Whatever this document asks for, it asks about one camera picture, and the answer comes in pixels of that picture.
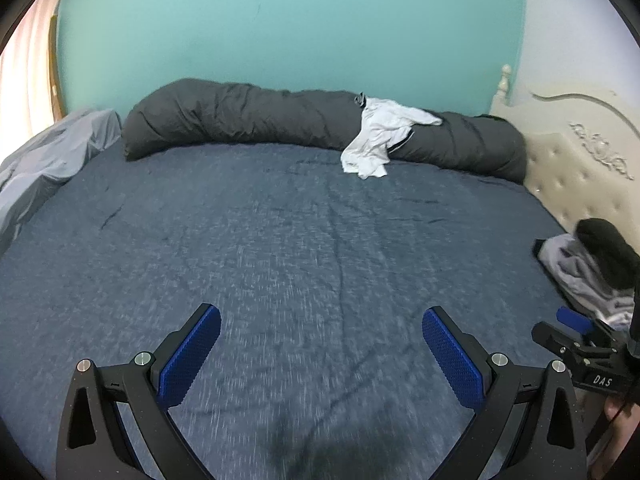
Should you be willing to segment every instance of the curtain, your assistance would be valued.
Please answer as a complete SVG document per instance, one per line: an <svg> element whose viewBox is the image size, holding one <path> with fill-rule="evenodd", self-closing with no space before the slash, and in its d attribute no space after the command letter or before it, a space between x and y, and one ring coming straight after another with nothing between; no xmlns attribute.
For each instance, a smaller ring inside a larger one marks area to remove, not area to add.
<svg viewBox="0 0 640 480"><path fill-rule="evenodd" d="M36 0L0 54L0 162L54 123L49 24L58 1Z"/></svg>

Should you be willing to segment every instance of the blue gripper pad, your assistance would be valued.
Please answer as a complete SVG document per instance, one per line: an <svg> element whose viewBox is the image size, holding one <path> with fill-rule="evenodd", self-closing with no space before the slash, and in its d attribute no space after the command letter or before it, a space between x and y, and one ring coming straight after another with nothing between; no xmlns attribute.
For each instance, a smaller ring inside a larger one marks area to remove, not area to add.
<svg viewBox="0 0 640 480"><path fill-rule="evenodd" d="M588 335L593 331L591 319L566 307L558 309L556 319L563 325L573 328L578 334Z"/></svg>
<svg viewBox="0 0 640 480"><path fill-rule="evenodd" d="M422 336L458 402L465 408L481 409L484 405L482 374L432 308L422 317Z"/></svg>
<svg viewBox="0 0 640 480"><path fill-rule="evenodd" d="M177 406L191 388L213 345L220 335L220 311L211 305L184 338L160 372L158 404L164 409Z"/></svg>

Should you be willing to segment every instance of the tufted headboard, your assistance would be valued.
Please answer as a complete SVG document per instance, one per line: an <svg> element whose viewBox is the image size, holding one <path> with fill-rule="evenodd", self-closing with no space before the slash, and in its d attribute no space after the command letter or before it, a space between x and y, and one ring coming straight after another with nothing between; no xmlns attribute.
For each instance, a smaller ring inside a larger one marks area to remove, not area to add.
<svg viewBox="0 0 640 480"><path fill-rule="evenodd" d="M525 186L567 231L583 218L612 222L640 253L640 118L614 91L582 84L533 89L523 104L507 98L502 67L491 114L527 143Z"/></svg>

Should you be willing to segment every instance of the bedpost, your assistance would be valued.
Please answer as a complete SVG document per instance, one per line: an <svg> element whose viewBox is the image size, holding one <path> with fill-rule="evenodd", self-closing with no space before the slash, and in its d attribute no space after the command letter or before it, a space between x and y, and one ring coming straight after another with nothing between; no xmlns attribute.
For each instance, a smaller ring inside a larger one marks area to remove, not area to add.
<svg viewBox="0 0 640 480"><path fill-rule="evenodd" d="M496 105L508 106L507 94L509 92L510 78L511 67L509 65L504 65L502 67L502 77L500 78L500 82L498 83L498 90L494 95L494 100L491 106L492 109Z"/></svg>

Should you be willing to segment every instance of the white wall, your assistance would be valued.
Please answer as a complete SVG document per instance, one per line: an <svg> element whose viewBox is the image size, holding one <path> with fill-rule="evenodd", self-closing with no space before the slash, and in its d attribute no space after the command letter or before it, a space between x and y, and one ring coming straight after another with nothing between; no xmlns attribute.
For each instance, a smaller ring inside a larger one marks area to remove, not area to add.
<svg viewBox="0 0 640 480"><path fill-rule="evenodd" d="M609 0L527 0L512 103L527 85L576 80L640 110L640 47Z"/></svg>

